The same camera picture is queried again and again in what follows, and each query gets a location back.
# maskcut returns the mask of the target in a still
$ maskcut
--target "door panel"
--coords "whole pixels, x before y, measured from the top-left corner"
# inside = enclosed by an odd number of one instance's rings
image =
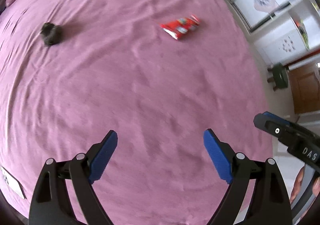
[[[320,69],[312,62],[289,72],[296,114],[320,110]]]

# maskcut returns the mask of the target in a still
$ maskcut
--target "bed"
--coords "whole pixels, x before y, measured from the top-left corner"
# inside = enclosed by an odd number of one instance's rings
[[[0,189],[24,216],[46,159],[69,160],[110,129],[118,147],[93,188],[115,224],[207,223],[228,187],[203,146],[207,128],[251,159],[272,156],[253,125],[267,110],[260,76],[223,0],[7,2],[0,165],[26,199],[2,178]],[[201,25],[182,40],[159,27],[190,14]],[[64,36],[51,47],[39,35],[48,21]]]

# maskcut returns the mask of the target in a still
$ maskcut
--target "blue gripper pad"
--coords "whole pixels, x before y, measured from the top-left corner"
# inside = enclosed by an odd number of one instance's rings
[[[276,115],[274,115],[274,114],[272,114],[272,113],[270,113],[270,112],[268,112],[268,111],[264,112],[263,115],[272,117],[272,118],[274,118],[275,120],[278,120],[279,122],[283,123],[284,125],[290,125],[290,122],[289,122],[289,121],[284,120],[283,118],[278,117],[278,116],[276,116]]]
[[[230,184],[233,180],[231,172],[231,163],[225,157],[224,153],[219,147],[219,144],[214,136],[206,130],[203,135],[204,146],[217,169],[217,172],[222,180]]]
[[[100,151],[91,162],[91,174],[88,178],[89,183],[93,184],[101,178],[107,164],[118,145],[118,136],[116,132],[112,132],[109,138],[104,142]]]

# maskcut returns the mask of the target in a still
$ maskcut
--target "stool leg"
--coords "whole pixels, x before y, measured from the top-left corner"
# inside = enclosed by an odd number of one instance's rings
[[[274,81],[275,81],[274,77],[270,77],[269,79],[267,79],[268,83],[271,83],[271,82],[274,82]]]

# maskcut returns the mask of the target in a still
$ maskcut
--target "green stool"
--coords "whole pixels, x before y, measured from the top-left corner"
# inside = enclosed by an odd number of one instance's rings
[[[267,80],[268,83],[274,82],[276,84],[275,87],[273,87],[273,91],[276,91],[277,89],[283,89],[287,88],[289,81],[287,76],[287,70],[281,63],[276,64],[273,66],[273,68],[268,68],[268,71],[272,72],[273,77],[269,78]]]

